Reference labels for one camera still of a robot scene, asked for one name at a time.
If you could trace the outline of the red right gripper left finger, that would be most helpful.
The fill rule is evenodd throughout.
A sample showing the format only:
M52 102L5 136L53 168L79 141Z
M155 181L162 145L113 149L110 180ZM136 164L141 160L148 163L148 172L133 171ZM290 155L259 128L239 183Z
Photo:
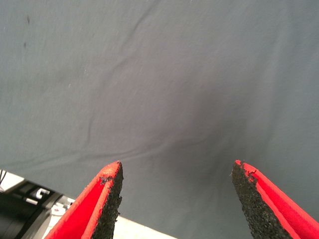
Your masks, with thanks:
M105 166L85 187L47 239L112 239L122 202L123 167Z

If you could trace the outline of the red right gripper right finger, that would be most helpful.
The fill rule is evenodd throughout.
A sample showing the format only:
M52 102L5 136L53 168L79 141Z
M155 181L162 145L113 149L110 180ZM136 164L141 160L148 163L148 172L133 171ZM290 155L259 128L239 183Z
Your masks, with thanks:
M236 160L232 183L255 239L317 239L319 224L254 166Z

